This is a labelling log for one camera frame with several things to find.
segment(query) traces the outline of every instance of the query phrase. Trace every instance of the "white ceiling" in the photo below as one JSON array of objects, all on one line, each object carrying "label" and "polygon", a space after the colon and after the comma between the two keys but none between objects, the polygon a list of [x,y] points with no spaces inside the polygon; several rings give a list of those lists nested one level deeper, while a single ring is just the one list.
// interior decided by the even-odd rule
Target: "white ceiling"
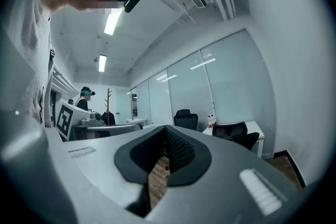
[{"label": "white ceiling", "polygon": [[70,50],[78,69],[98,70],[94,59],[105,54],[106,72],[121,76],[184,14],[182,3],[192,6],[190,0],[141,0],[132,12],[122,12],[113,36],[104,33],[109,10],[86,13],[68,7],[52,16],[53,42]]}]

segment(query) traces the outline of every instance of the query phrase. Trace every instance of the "wooden coat rack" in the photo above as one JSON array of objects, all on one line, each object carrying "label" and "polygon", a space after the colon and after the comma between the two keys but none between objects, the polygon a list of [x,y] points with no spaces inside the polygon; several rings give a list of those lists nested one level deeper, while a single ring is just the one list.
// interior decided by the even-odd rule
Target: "wooden coat rack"
[{"label": "wooden coat rack", "polygon": [[107,89],[107,100],[105,99],[105,101],[107,102],[107,105],[105,105],[107,107],[107,125],[110,126],[110,110],[109,110],[109,100],[110,100],[110,93],[112,91],[110,91],[110,88]]}]

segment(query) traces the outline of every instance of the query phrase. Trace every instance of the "white panel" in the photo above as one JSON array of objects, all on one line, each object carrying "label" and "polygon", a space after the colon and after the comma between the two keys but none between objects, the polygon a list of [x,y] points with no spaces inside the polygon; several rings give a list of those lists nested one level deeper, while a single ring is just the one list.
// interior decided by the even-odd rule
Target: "white panel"
[{"label": "white panel", "polygon": [[177,75],[169,80],[173,115],[180,109],[197,114],[200,132],[207,128],[208,116],[213,113],[205,69],[191,69],[201,63],[200,53],[195,52],[168,67],[168,77]]},{"label": "white panel", "polygon": [[201,50],[220,124],[256,121],[265,134],[263,153],[272,153],[275,103],[268,71],[255,43],[241,31]]},{"label": "white panel", "polygon": [[137,87],[137,103],[138,103],[138,117],[147,120],[147,125],[151,124],[151,115],[149,110],[149,92],[148,92],[148,80],[139,84]]},{"label": "white panel", "polygon": [[153,124],[173,125],[169,87],[166,79],[166,70],[149,79],[149,99]]}]

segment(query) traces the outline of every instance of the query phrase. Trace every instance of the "white t-shirt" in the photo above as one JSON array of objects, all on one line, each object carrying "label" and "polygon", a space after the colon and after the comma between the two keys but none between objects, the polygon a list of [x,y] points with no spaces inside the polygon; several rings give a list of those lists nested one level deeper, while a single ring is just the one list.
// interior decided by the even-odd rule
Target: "white t-shirt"
[{"label": "white t-shirt", "polygon": [[[7,95],[10,96],[1,98],[10,100],[5,108],[8,109],[10,102],[11,109],[28,113],[43,126],[51,127],[49,103],[54,59],[50,58],[50,51],[55,53],[55,49],[50,40],[50,18],[46,17],[43,11],[40,0],[4,2],[0,24],[0,36],[3,41],[0,67],[1,72],[4,72],[1,87],[13,85],[13,78],[17,80],[16,83],[26,80],[27,85],[22,85],[23,89],[19,89],[21,87],[10,89],[10,92],[7,91]],[[25,68],[23,70],[13,68],[22,62],[26,62],[34,72],[27,74]]]}]

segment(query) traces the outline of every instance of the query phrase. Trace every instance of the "man with cap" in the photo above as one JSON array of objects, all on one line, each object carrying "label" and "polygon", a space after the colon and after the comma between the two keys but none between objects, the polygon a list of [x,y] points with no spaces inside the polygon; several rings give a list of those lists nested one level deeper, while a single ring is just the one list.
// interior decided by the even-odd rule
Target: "man with cap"
[{"label": "man with cap", "polygon": [[80,98],[77,100],[75,106],[85,111],[88,111],[88,101],[90,101],[91,96],[95,95],[95,92],[92,92],[89,87],[83,87],[80,91]]}]

